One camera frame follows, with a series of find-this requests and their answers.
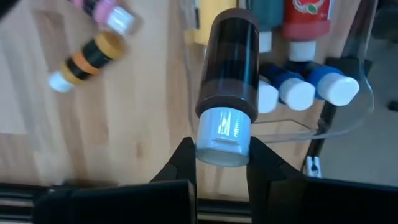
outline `transparent plastic holder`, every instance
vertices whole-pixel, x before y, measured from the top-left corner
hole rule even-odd
[[[294,111],[279,103],[277,109],[273,112],[259,114],[257,121],[252,124],[252,136],[259,138],[265,143],[322,139],[346,134],[365,122],[365,119],[374,110],[374,95],[365,73],[365,56],[377,1],[367,2],[365,9],[362,8],[362,10],[367,12],[365,13],[367,16],[361,18],[363,21],[357,20],[354,22],[358,24],[368,22],[366,26],[360,28],[359,33],[361,35],[356,36],[358,50],[355,57],[359,62],[357,63],[357,68],[355,68],[356,74],[346,74],[347,76],[355,77],[360,85],[360,91],[352,102],[347,106],[337,107],[335,111],[333,107],[324,109],[325,102],[320,100],[315,100],[313,106],[305,111]],[[199,124],[195,106],[200,89],[201,72],[206,50],[205,46],[192,40],[192,33],[199,29],[196,22],[195,4],[194,0],[180,0],[180,15],[183,21],[183,30],[185,31],[182,35],[185,40],[183,45],[187,88],[190,94],[188,96],[190,101],[189,120],[194,137]],[[356,108],[355,111],[361,111],[361,113],[350,113],[353,108]],[[331,117],[325,116],[325,113],[344,113],[349,114],[349,116],[344,118],[339,116],[338,122],[329,122],[328,119]]]

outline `wooden surface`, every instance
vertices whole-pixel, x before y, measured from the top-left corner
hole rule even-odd
[[[336,0],[333,30],[319,41],[319,62],[340,55],[358,4]],[[93,21],[66,0],[21,1],[2,20],[0,182],[145,183],[183,137],[194,136],[196,121],[190,118],[200,66],[186,71],[177,1],[128,0],[124,6],[137,19],[134,35],[126,39],[129,53],[102,76],[66,94],[51,90],[47,78],[97,33]],[[273,59],[284,59],[284,45],[276,37]],[[292,116],[316,121],[321,108],[318,103]],[[263,131],[276,133],[280,127]],[[272,148],[299,169],[308,145],[290,142]],[[200,197],[247,200],[244,167],[197,162],[197,179]]]

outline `white cap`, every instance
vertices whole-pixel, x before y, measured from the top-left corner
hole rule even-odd
[[[315,100],[315,87],[299,78],[284,81],[279,88],[280,98],[295,111],[303,111]]]
[[[318,83],[318,93],[335,106],[348,105],[359,92],[359,83],[339,73],[329,73]]]
[[[268,53],[272,50],[272,32],[260,32],[260,53]]]
[[[245,166],[249,162],[251,120],[240,110],[212,108],[200,116],[196,157],[223,167]]]
[[[51,74],[47,82],[53,90],[59,91],[61,93],[69,92],[74,87],[74,84],[64,79],[60,71],[56,71]]]
[[[259,113],[270,113],[278,105],[278,90],[264,80],[259,81]]]
[[[309,62],[315,59],[317,42],[291,42],[289,60],[292,62]]]
[[[134,23],[134,17],[123,8],[117,6],[113,9],[108,19],[108,26],[120,35],[128,34]]]

